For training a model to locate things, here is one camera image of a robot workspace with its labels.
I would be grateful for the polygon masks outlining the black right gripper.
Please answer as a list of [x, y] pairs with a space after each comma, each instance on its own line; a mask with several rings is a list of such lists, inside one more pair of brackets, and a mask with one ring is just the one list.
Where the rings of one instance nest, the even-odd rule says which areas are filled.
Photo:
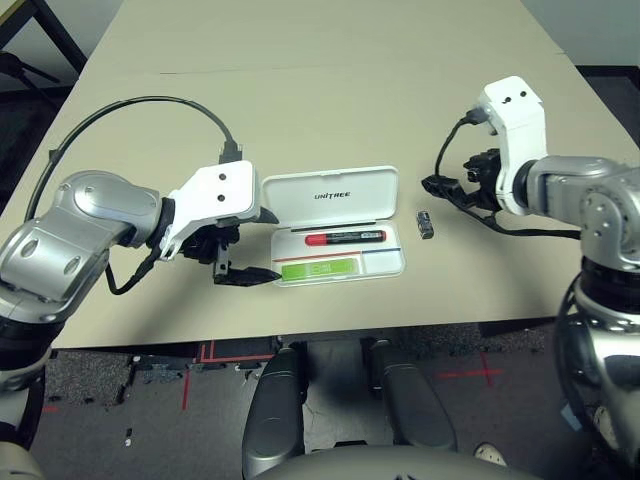
[[[445, 195], [444, 199], [462, 212], [472, 212], [473, 209], [499, 210], [500, 205], [496, 196], [497, 177], [500, 173], [500, 151], [491, 148], [472, 156], [463, 167], [467, 171], [467, 179], [471, 183], [478, 183], [479, 189], [459, 195]], [[421, 185], [429, 194], [460, 194], [464, 193], [460, 182], [456, 179], [429, 175], [421, 180]]]

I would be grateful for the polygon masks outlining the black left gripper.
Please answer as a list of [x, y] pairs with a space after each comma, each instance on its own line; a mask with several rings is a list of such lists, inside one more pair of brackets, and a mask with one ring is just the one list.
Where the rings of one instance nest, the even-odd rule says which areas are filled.
[[[261, 207], [255, 222], [278, 224], [276, 215]], [[246, 267], [230, 268], [229, 246], [240, 239], [239, 226], [207, 225], [199, 228], [182, 243], [182, 255], [200, 264], [212, 265], [216, 285], [256, 286], [280, 279], [280, 275], [269, 269]]]

